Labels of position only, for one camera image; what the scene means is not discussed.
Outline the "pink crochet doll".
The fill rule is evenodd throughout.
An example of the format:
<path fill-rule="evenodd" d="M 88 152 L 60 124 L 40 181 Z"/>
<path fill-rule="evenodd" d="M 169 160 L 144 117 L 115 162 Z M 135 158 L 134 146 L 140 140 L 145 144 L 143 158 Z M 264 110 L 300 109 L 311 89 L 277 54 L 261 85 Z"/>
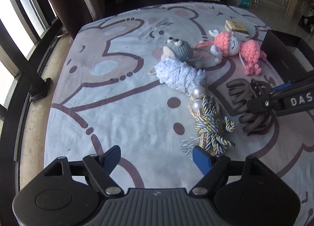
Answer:
<path fill-rule="evenodd" d="M 209 30 L 212 41 L 202 41 L 194 46 L 195 49 L 210 49 L 210 54 L 215 57 L 216 64 L 220 64 L 223 57 L 238 55 L 243 65 L 244 74 L 260 75 L 262 68 L 259 61 L 266 61 L 267 55 L 261 50 L 256 40 L 241 41 L 237 35 L 228 31 L 219 32 Z"/>

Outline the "yellow tissue pack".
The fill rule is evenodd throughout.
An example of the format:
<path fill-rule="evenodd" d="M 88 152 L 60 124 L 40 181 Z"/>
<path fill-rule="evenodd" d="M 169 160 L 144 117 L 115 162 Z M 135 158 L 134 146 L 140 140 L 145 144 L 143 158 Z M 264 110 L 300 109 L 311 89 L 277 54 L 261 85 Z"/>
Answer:
<path fill-rule="evenodd" d="M 248 30 L 240 22 L 226 20 L 225 21 L 225 29 L 232 34 L 237 34 L 237 35 L 241 35 L 244 37 L 250 37 Z"/>

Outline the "light blue lace bundle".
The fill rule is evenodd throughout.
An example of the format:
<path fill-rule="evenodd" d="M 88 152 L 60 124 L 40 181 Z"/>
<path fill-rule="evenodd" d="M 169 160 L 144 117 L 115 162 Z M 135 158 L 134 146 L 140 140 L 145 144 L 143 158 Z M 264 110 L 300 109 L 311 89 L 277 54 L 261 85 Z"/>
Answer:
<path fill-rule="evenodd" d="M 197 86 L 204 86 L 206 83 L 205 70 L 196 69 L 176 58 L 161 60 L 148 74 L 156 75 L 161 84 L 166 84 L 187 96 L 191 95 Z"/>

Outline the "grey crochet creature toy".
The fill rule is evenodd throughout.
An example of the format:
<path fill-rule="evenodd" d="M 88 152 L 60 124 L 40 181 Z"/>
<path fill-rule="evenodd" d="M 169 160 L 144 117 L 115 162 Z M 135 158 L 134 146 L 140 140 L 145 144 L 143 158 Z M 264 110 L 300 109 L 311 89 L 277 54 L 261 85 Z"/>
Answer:
<path fill-rule="evenodd" d="M 166 45 L 162 49 L 161 60 L 166 58 L 176 58 L 181 62 L 185 62 L 195 68 L 201 68 L 202 56 L 199 58 L 194 57 L 196 50 L 192 48 L 188 42 L 180 39 L 169 37 Z"/>

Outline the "black open box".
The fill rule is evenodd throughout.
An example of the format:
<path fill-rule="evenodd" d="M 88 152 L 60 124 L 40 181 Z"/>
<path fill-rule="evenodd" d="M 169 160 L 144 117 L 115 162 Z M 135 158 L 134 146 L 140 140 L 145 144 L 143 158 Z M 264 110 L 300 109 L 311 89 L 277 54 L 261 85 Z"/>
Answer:
<path fill-rule="evenodd" d="M 313 50 L 301 37 L 268 30 L 261 50 L 284 85 L 313 78 Z"/>

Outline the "cartoon print bed sheet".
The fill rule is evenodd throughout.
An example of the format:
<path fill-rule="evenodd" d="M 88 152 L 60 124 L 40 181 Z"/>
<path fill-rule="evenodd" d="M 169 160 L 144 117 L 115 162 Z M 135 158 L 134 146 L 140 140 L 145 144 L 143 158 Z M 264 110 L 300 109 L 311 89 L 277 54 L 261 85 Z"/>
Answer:
<path fill-rule="evenodd" d="M 202 174 L 180 150 L 195 137 L 189 97 L 161 84 L 148 72 L 160 61 L 169 37 L 194 46 L 209 40 L 208 30 L 224 30 L 226 19 L 245 25 L 249 37 L 262 41 L 269 25 L 241 8 L 209 3 L 144 7 L 89 23 L 78 32 L 64 63 L 46 132 L 44 166 L 58 156 L 81 160 L 113 145 L 121 161 L 112 178 L 128 188 L 191 189 Z M 313 110 L 278 117 L 265 135 L 247 136 L 234 111 L 226 83 L 245 76 L 238 56 L 215 65 L 202 57 L 209 94 L 236 129 L 226 135 L 235 147 L 232 160 L 259 158 L 284 180 L 301 201 L 295 225 L 313 225 Z M 275 87 L 283 83 L 269 61 L 252 76 Z"/>

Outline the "dark window railing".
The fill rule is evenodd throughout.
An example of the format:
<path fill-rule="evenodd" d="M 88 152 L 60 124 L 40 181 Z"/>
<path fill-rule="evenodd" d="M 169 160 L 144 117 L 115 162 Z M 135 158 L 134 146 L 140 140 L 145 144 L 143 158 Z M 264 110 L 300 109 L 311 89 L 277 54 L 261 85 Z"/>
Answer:
<path fill-rule="evenodd" d="M 1 65 L 13 77 L 7 97 L 1 102 L 1 164 L 16 161 L 24 105 L 45 97 L 51 80 L 40 68 L 51 43 L 62 27 L 49 0 L 8 0 L 1 10 L 13 17 L 1 18 Z"/>

